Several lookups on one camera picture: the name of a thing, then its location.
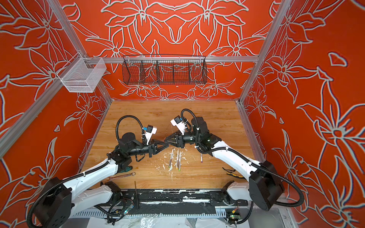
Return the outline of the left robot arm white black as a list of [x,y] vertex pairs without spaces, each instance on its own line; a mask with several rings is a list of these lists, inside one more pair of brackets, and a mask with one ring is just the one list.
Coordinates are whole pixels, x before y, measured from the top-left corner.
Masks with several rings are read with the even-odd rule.
[[[120,123],[125,119],[134,119],[141,128],[142,141],[138,141],[132,132],[119,135]],[[133,169],[130,165],[132,159],[142,161],[146,156],[152,157],[164,149],[168,144],[153,140],[152,136],[157,128],[148,125],[143,127],[141,121],[132,115],[121,117],[116,125],[115,149],[107,154],[107,158],[92,168],[64,179],[53,178],[31,206],[26,223],[29,228],[34,228],[34,220],[40,222],[41,228],[59,228],[66,220],[80,211],[93,206],[118,202],[122,199],[121,190],[111,180],[99,188],[91,189],[95,184],[118,173],[127,173]]]

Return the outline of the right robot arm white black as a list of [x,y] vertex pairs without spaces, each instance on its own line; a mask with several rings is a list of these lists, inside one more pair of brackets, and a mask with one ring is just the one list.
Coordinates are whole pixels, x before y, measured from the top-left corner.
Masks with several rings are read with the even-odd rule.
[[[272,163],[257,161],[233,149],[209,131],[203,117],[183,109],[180,115],[171,120],[171,124],[178,130],[165,138],[166,143],[177,148],[184,148],[186,144],[194,145],[200,154],[225,162],[246,180],[245,183],[232,181],[227,185],[225,192],[231,199],[251,201],[264,211],[269,211],[273,205],[295,208],[304,203],[302,190],[294,182],[279,175]],[[298,193],[298,200],[279,201],[285,191],[284,183]]]

